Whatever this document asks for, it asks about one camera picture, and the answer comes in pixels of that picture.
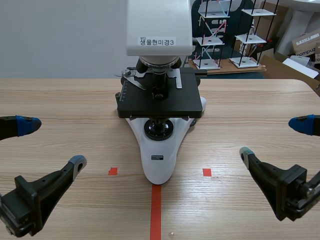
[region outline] brand logo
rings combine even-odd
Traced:
[[[163,160],[164,156],[161,155],[152,155],[151,160]]]
[[[313,53],[315,51],[316,51],[316,48],[313,48],[313,49],[310,49],[308,51],[304,51],[304,52],[298,54],[298,56],[308,55],[308,54]]]

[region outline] wooden tray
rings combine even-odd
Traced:
[[[193,69],[197,69],[196,65],[192,61],[192,59],[188,60],[190,67]],[[254,72],[265,72],[267,71],[266,66],[260,65],[258,67],[248,67],[248,68],[237,68],[229,59],[221,60],[221,69],[217,70],[208,70],[207,73],[209,75],[214,74],[238,74],[238,73],[254,73]]]

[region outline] wooden table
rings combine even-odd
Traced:
[[[120,90],[114,79],[0,80],[1,116],[42,120],[38,132],[0,142],[2,194],[18,175],[33,181],[73,155],[88,159],[34,240],[150,239],[152,185],[134,134],[117,116]],[[288,121],[319,114],[319,97],[301,81],[277,79],[208,79],[200,93],[205,114],[162,186],[162,240],[319,240],[320,204],[296,222],[279,222],[239,156],[247,146],[262,161],[284,169],[299,164],[313,177],[320,137],[299,134]],[[108,176],[111,167],[117,176]],[[0,224],[0,240],[9,239]]]

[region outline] shelf rack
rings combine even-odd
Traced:
[[[274,18],[276,16],[278,4],[279,4],[279,0],[277,0],[276,6],[274,8],[274,12],[271,12],[271,11],[268,11],[268,10],[265,9],[266,1],[267,0],[264,0],[262,8],[255,8],[257,0],[254,0],[254,4],[253,4],[253,8],[252,9],[242,9],[241,10],[240,22],[242,20],[243,14],[247,14],[247,15],[251,16],[251,23],[250,23],[250,26],[248,28],[247,34],[234,36],[233,48],[232,48],[230,61],[239,69],[241,69],[241,68],[256,68],[256,67],[258,67],[260,65],[259,62],[260,62],[260,58],[261,58],[262,54],[260,54],[257,62],[252,60],[249,56],[244,56],[244,55],[245,55],[245,50],[246,50],[246,46],[245,45],[248,45],[248,44],[251,44],[250,49],[249,49],[249,53],[251,51],[252,45],[254,45],[254,44],[263,44],[262,52],[264,51],[264,47],[265,47],[265,45],[267,43],[268,36],[269,36],[270,30],[271,30],[271,26],[272,26],[272,23],[273,23]],[[271,23],[270,23],[270,26],[269,26],[269,30],[267,32],[267,35],[266,35],[265,39],[262,39],[261,37],[257,36],[257,30],[258,30],[258,27],[259,27],[260,19],[263,16],[272,16],[272,20],[271,20]],[[252,34],[250,32],[251,32],[252,22],[253,22],[254,17],[259,17],[259,19],[258,19],[258,23],[256,25],[256,28],[254,30],[254,34]],[[234,48],[235,48],[235,44],[236,44],[236,39],[240,40],[242,42],[242,44],[244,45],[243,49],[242,49],[242,52],[241,52],[241,57],[233,57]]]
[[[230,8],[232,0],[202,0],[198,13],[199,13],[199,25],[198,33],[201,23],[203,23],[202,35],[197,37],[197,45],[195,47],[194,64],[198,69],[206,70],[217,70],[220,69],[221,56],[223,51],[223,45],[225,33],[227,31],[227,19],[230,18]],[[212,19],[218,19],[219,27],[217,29],[211,29],[208,25],[208,21]],[[205,30],[211,33],[211,36],[205,36]],[[224,35],[222,40],[219,38],[218,34],[223,32]],[[201,53],[197,56],[198,46],[201,48]],[[220,58],[219,60],[214,60],[214,54],[216,47],[221,46]],[[212,56],[209,54],[209,49],[212,47]],[[204,54],[208,56],[209,59],[203,59]]]

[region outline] red tape marker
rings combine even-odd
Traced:
[[[108,172],[109,176],[115,176],[117,174],[118,174],[118,168],[117,167],[112,167]]]
[[[203,176],[204,177],[212,177],[210,168],[203,168]]]
[[[152,184],[150,240],[161,240],[161,185]]]

